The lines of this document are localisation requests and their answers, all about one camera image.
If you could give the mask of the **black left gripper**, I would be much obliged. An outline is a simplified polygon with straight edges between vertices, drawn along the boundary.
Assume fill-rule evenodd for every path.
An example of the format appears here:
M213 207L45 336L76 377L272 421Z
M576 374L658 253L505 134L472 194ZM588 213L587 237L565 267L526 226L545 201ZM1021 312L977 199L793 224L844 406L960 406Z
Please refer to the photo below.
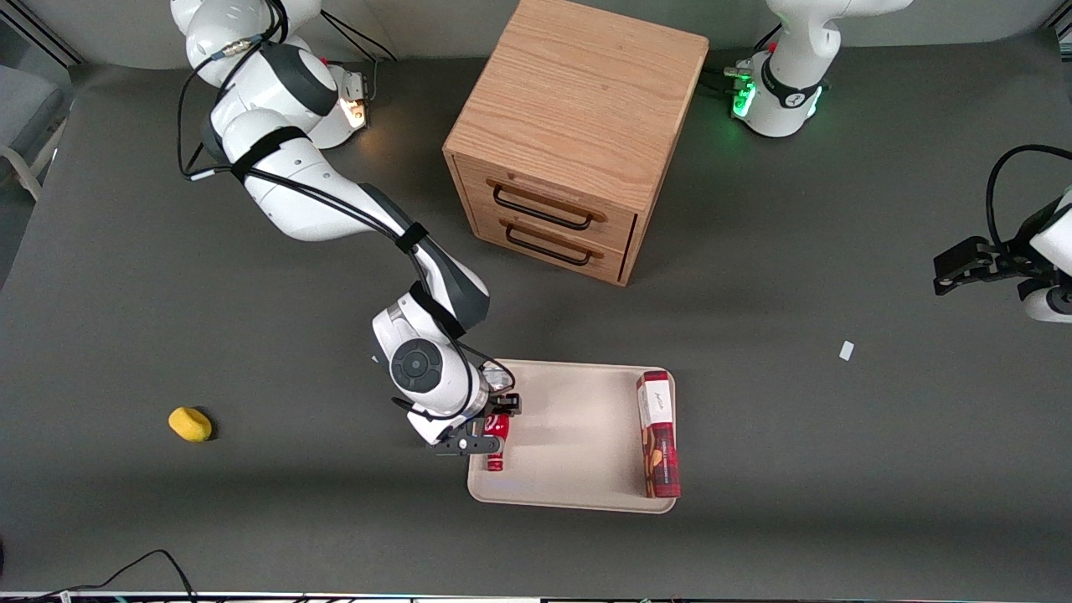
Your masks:
M1046 222L1048 221L1025 220L1018 232L1008 240L1002 240L996 225L992 223L992 242L1002 258L999 263L994 260L989 240L981 236L967 237L946 249L934 258L935 296L946 296L957 286L1000 280L1002 267L1030 279L1057 282L1057 268L1030 244Z

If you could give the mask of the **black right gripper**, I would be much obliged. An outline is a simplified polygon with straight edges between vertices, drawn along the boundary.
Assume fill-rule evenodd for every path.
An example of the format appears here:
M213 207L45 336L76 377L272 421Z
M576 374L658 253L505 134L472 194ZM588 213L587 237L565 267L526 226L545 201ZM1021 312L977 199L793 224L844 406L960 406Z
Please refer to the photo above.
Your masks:
M513 417L522 412L522 398L516 392L490 394L487 408L462 426L447 429L440 441L429 446L437 456L487 456L498 454L504 439L485 432L485 421L491 415Z

